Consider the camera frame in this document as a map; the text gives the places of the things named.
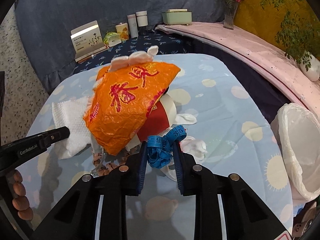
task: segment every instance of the brown bead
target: brown bead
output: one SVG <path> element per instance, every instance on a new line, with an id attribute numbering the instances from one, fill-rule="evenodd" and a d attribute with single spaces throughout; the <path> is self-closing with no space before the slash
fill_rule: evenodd
<path id="1" fill-rule="evenodd" d="M 102 158 L 102 156 L 96 156 L 96 155 L 94 155 L 94 156 L 93 156 L 93 161 L 100 160 L 101 158 Z"/>
<path id="2" fill-rule="evenodd" d="M 23 181 L 23 178 L 22 178 L 20 172 L 17 171 L 17 170 L 15 171 L 15 173 L 14 173 L 14 175 L 13 175 L 13 178 L 14 178 L 14 180 L 15 180 L 16 182 L 19 182 L 19 183 L 22 183 L 22 181 Z"/>
<path id="3" fill-rule="evenodd" d="M 94 166 L 97 166 L 100 162 L 101 162 L 100 160 L 96 160 L 96 161 L 93 161 L 92 163 Z"/>
<path id="4" fill-rule="evenodd" d="M 105 171 L 105 170 L 101 170 L 101 171 L 98 172 L 99 177 L 101 177 L 101 176 L 104 175 L 104 171 Z"/>
<path id="5" fill-rule="evenodd" d="M 112 171 L 112 170 L 115 169 L 116 167 L 118 167 L 118 165 L 116 165 L 115 163 L 107 163 L 107 164 L 106 164 L 106 168 L 107 168 L 109 171 Z"/>
<path id="6" fill-rule="evenodd" d="M 19 210 L 19 211 L 26 210 L 30 206 L 29 200 L 25 196 L 14 198 L 12 200 L 12 205 L 16 210 Z"/>
<path id="7" fill-rule="evenodd" d="M 17 195 L 21 197 L 24 197 L 26 195 L 26 189 L 21 183 L 15 182 L 13 184 L 13 190 Z"/>
<path id="8" fill-rule="evenodd" d="M 23 220 L 32 220 L 33 211 L 30 207 L 28 207 L 26 210 L 18 211 L 18 216 Z"/>

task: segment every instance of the white sticker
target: white sticker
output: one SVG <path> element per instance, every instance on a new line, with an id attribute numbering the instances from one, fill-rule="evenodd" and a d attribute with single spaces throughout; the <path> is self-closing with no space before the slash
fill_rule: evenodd
<path id="1" fill-rule="evenodd" d="M 279 235 L 275 240 L 292 240 L 288 231 L 284 231 L 281 235 Z"/>

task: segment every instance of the green packet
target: green packet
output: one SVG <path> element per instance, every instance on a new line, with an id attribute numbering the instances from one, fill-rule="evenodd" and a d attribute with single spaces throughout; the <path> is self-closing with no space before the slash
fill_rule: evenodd
<path id="1" fill-rule="evenodd" d="M 106 44 L 106 45 L 108 45 L 109 44 L 109 42 L 108 42 L 108 38 L 109 37 L 111 37 L 111 36 L 113 36 L 113 35 L 119 35 L 118 33 L 114 33 L 114 32 L 108 32 L 108 33 L 106 33 L 106 36 L 104 36 L 104 39 L 103 39 L 103 43 L 104 44 Z"/>

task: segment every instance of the yellow wall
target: yellow wall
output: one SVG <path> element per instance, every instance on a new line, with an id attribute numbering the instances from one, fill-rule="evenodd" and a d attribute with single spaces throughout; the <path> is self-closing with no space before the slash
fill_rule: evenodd
<path id="1" fill-rule="evenodd" d="M 267 5 L 263 10 L 260 7 L 261 0 L 244 0 L 237 9 L 234 23 L 236 26 L 252 33 L 274 46 L 284 49 L 282 45 L 275 42 L 274 36 L 280 30 L 280 23 L 284 18 L 286 9 L 282 7 L 277 11 L 272 6 Z M 307 2 L 301 5 L 299 14 L 303 16 L 309 15 L 309 7 Z"/>

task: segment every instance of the green box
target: green box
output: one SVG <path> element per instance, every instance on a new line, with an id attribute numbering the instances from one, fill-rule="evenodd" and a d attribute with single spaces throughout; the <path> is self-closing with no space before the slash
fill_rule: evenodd
<path id="1" fill-rule="evenodd" d="M 191 24 L 192 12 L 163 12 L 163 22 L 168 25 Z"/>

